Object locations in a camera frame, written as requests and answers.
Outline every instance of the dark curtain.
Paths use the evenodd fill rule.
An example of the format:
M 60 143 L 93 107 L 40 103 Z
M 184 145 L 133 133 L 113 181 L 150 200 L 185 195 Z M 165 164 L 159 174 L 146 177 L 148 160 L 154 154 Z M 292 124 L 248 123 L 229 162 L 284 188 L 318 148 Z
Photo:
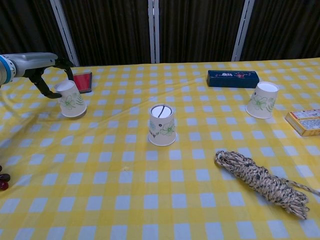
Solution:
M 49 0 L 0 1 L 0 54 L 67 52 Z
M 159 0 L 160 62 L 231 61 L 245 0 Z
M 320 57 L 320 0 L 255 0 L 241 60 Z
M 61 0 L 81 66 L 150 63 L 147 0 Z

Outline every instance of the table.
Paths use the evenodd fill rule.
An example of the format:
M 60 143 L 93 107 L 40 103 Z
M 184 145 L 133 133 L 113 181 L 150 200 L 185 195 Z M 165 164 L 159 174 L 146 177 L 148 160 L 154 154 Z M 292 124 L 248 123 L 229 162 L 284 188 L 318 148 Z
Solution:
M 208 70 L 254 70 L 280 88 L 273 117 L 245 111 L 253 89 L 208 87 Z M 80 119 L 60 114 L 27 79 L 3 85 L 1 239 L 320 238 L 320 198 L 308 220 L 268 204 L 214 164 L 217 150 L 252 157 L 280 177 L 320 189 L 320 137 L 300 137 L 289 111 L 320 108 L 320 58 L 76 67 L 93 91 Z M 62 70 L 48 68 L 53 89 Z M 175 108 L 176 142 L 147 141 L 148 109 Z

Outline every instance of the coiled rope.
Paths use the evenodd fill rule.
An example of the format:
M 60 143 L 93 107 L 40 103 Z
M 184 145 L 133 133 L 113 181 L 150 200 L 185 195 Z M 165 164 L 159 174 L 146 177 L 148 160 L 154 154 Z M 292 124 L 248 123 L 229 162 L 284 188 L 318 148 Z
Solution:
M 271 175 L 268 169 L 257 166 L 251 158 L 235 151 L 218 151 L 215 154 L 214 162 L 226 168 L 237 178 L 242 179 L 268 201 L 283 207 L 286 212 L 301 219 L 307 219 L 307 212 L 310 209 L 306 207 L 306 203 L 309 202 L 309 199 L 304 193 L 295 190 L 292 186 L 320 196 L 320 192 L 310 187 Z

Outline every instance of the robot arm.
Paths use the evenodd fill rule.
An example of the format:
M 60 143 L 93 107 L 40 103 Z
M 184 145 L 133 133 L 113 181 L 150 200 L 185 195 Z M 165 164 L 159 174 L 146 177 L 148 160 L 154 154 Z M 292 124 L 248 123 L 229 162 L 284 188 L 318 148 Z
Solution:
M 58 58 L 50 52 L 30 52 L 0 55 L 0 86 L 12 82 L 15 77 L 29 78 L 40 92 L 50 99 L 57 99 L 61 94 L 50 91 L 42 79 L 42 74 L 48 67 L 64 69 L 68 79 L 73 80 L 71 67 L 73 63 L 69 60 Z

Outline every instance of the white paper cup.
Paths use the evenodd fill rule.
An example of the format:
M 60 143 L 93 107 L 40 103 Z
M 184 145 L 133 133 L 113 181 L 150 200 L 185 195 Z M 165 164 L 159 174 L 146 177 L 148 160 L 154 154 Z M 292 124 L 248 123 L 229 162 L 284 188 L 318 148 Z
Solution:
M 164 103 L 156 104 L 149 115 L 149 141 L 157 146 L 172 144 L 177 137 L 173 108 Z
M 245 108 L 246 112 L 258 119 L 271 118 L 278 91 L 279 87 L 272 82 L 259 82 Z
M 62 81 L 56 84 L 54 89 L 62 95 L 61 98 L 58 98 L 58 102 L 61 107 L 61 113 L 65 117 L 75 118 L 87 110 L 87 105 L 74 81 Z

